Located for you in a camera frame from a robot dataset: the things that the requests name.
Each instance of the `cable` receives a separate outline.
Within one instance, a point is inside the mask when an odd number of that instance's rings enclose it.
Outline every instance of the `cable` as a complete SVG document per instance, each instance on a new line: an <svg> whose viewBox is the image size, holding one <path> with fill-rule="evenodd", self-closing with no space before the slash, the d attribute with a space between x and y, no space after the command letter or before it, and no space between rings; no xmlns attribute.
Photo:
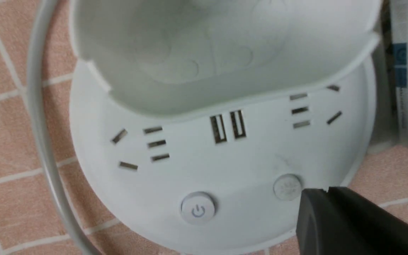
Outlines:
<svg viewBox="0 0 408 255"><path fill-rule="evenodd" d="M28 50L27 66L27 101L39 159L44 169L50 192L55 202L56 210L68 234L83 254L100 255L101 253L89 241L81 230L75 216L70 209L61 177L52 152L51 139L47 129L42 96L42 58L45 39L47 37L50 20L55 11L58 0L42 0L34 20Z"/></svg>

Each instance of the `power button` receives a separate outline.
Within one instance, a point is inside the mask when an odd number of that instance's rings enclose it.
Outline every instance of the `power button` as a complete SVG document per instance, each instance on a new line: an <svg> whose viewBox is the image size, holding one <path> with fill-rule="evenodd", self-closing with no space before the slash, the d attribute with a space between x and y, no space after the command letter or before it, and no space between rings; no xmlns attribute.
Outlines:
<svg viewBox="0 0 408 255"><path fill-rule="evenodd" d="M192 225L202 225L215 215L212 198L205 192L193 192L182 201L182 218Z"/></svg>

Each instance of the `power symbol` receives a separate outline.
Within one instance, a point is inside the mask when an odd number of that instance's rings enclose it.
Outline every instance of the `power symbol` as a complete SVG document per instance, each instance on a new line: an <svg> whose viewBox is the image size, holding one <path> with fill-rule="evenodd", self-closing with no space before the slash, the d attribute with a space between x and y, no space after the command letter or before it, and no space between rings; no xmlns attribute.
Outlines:
<svg viewBox="0 0 408 255"><path fill-rule="evenodd" d="M191 214L195 217L195 218L201 218L202 216L204 216L205 214L205 208L204 206L201 206L201 209L199 209L199 205L196 205L196 211L195 208L193 208L191 210Z"/></svg>

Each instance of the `round button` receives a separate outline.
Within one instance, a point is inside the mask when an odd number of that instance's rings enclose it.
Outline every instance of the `round button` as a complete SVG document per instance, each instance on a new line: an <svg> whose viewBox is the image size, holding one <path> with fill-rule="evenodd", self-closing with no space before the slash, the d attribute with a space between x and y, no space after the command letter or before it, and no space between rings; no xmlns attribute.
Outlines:
<svg viewBox="0 0 408 255"><path fill-rule="evenodd" d="M182 201L182 218L192 225L202 225L215 215L215 205L212 198L204 192L194 192Z"/></svg>
<svg viewBox="0 0 408 255"><path fill-rule="evenodd" d="M292 201L301 195L302 186L297 176L285 174L280 176L273 185L273 191L278 199Z"/></svg>

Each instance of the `white cup holder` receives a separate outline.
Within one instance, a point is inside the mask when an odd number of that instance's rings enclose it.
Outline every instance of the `white cup holder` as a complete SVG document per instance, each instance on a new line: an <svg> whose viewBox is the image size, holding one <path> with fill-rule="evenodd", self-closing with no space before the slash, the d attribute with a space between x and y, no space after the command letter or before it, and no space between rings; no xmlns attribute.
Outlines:
<svg viewBox="0 0 408 255"><path fill-rule="evenodd" d="M74 0L75 53L121 106L170 118L324 87L375 49L379 0Z"/></svg>

